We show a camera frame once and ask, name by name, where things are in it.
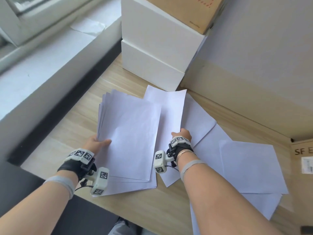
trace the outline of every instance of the forearm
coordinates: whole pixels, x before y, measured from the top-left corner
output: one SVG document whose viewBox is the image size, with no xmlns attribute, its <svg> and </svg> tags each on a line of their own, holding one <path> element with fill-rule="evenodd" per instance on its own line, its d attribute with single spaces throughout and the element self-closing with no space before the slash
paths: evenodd
<svg viewBox="0 0 313 235">
<path fill-rule="evenodd" d="M 78 184 L 77 175 L 71 171 L 59 171 L 56 175 Z M 0 218 L 0 234 L 51 234 L 68 199 L 69 192 L 62 184 L 45 183 Z"/>
<path fill-rule="evenodd" d="M 179 170 L 198 157 L 184 153 Z M 184 176 L 201 234 L 280 234 L 232 185 L 205 164 L 190 167 Z"/>
</svg>

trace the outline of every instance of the cardboard box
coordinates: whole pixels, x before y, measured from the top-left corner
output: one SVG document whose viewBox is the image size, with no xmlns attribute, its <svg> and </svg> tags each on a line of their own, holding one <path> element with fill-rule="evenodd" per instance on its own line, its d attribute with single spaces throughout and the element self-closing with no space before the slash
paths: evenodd
<svg viewBox="0 0 313 235">
<path fill-rule="evenodd" d="M 186 72 L 205 35 L 147 0 L 121 0 L 122 37 L 160 61 Z"/>
<path fill-rule="evenodd" d="M 300 226 L 313 226 L 313 139 L 291 145 L 292 197 Z"/>
<path fill-rule="evenodd" d="M 123 68 L 166 91 L 175 91 L 184 73 L 122 40 Z"/>
<path fill-rule="evenodd" d="M 200 34 L 212 25 L 224 0 L 148 0 Z"/>
</svg>

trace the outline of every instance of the person's left arm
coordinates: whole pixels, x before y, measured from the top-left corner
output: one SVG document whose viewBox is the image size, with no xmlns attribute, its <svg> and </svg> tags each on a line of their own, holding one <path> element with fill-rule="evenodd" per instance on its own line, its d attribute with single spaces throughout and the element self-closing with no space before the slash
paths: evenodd
<svg viewBox="0 0 313 235">
<path fill-rule="evenodd" d="M 110 143 L 109 139 L 98 142 L 94 135 L 82 148 L 96 155 L 101 147 Z M 78 184 L 78 176 L 72 171 L 60 170 L 55 175 L 69 178 L 75 187 Z M 69 191 L 62 184 L 48 181 L 0 218 L 0 234 L 51 234 L 69 197 Z"/>
</svg>

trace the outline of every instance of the person's right arm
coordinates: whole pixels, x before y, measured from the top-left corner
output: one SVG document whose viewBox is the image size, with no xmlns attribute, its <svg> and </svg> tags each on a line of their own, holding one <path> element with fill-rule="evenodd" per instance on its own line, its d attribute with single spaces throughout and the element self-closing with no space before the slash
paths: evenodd
<svg viewBox="0 0 313 235">
<path fill-rule="evenodd" d="M 191 140 L 188 130 L 173 136 Z M 178 160 L 179 171 L 199 158 L 183 153 Z M 206 164 L 195 164 L 185 173 L 184 184 L 196 215 L 200 233 L 232 235 L 281 234 L 228 181 Z"/>
</svg>

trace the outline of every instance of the window sill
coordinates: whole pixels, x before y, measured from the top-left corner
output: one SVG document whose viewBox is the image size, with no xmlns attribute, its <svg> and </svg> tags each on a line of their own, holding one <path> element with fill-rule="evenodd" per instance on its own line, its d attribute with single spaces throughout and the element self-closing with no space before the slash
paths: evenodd
<svg viewBox="0 0 313 235">
<path fill-rule="evenodd" d="M 0 75 L 2 154 L 9 154 L 121 39 L 120 0 L 105 0 L 85 18 L 106 28 L 95 37 L 68 26 Z"/>
</svg>

